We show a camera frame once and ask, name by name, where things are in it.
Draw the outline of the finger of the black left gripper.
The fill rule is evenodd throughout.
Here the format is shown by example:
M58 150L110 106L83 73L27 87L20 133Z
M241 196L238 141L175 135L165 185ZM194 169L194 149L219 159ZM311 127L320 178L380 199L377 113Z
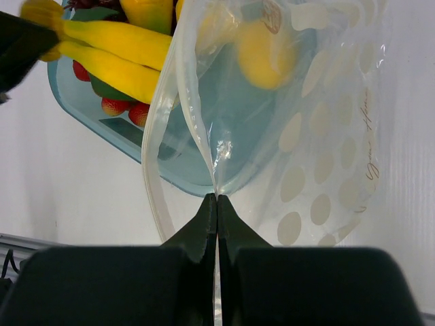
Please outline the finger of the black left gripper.
M1 94L19 85L58 42L55 31L1 12Z

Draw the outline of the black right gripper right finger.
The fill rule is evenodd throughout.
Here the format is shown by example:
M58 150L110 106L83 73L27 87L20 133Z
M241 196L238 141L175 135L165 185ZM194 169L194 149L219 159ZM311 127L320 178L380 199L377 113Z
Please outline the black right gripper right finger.
M237 214L228 196L217 197L217 241L220 266L222 324L243 324L243 279L240 254L243 249L271 248L265 239Z

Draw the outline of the yellow pear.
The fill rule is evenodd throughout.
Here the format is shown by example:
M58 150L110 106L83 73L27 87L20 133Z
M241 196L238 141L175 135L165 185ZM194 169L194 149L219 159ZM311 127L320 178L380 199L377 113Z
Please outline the yellow pear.
M120 0L120 5L131 24L166 35L171 33L172 0Z

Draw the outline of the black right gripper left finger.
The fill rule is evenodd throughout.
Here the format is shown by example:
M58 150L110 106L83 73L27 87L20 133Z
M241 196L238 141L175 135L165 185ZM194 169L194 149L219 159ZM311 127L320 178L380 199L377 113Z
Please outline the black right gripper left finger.
M160 325L213 325L217 200L207 194L197 213L159 248Z

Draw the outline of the yellow banana bunch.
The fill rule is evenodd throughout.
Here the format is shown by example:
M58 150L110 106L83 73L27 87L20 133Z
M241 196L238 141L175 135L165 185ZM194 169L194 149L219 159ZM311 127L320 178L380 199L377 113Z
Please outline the yellow banana bunch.
M172 37L125 22L65 20L55 1L24 1L20 17L55 32L41 60L67 56L125 95L150 104Z

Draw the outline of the clear dotted zip bag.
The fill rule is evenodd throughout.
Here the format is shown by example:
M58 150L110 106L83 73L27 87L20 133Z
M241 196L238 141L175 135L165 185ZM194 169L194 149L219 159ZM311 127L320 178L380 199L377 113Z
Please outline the clear dotted zip bag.
M186 1L145 125L160 237L225 195L272 245L334 246L377 188L386 1Z

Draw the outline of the yellow lemon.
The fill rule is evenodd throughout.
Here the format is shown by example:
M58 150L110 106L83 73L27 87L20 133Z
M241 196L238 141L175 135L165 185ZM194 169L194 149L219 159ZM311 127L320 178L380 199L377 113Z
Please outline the yellow lemon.
M237 63L253 86L273 90L287 82L294 72L298 50L290 32L281 32L281 9L265 1L259 18L242 20L224 3L207 8L198 30L196 54L205 70L225 46L234 46Z

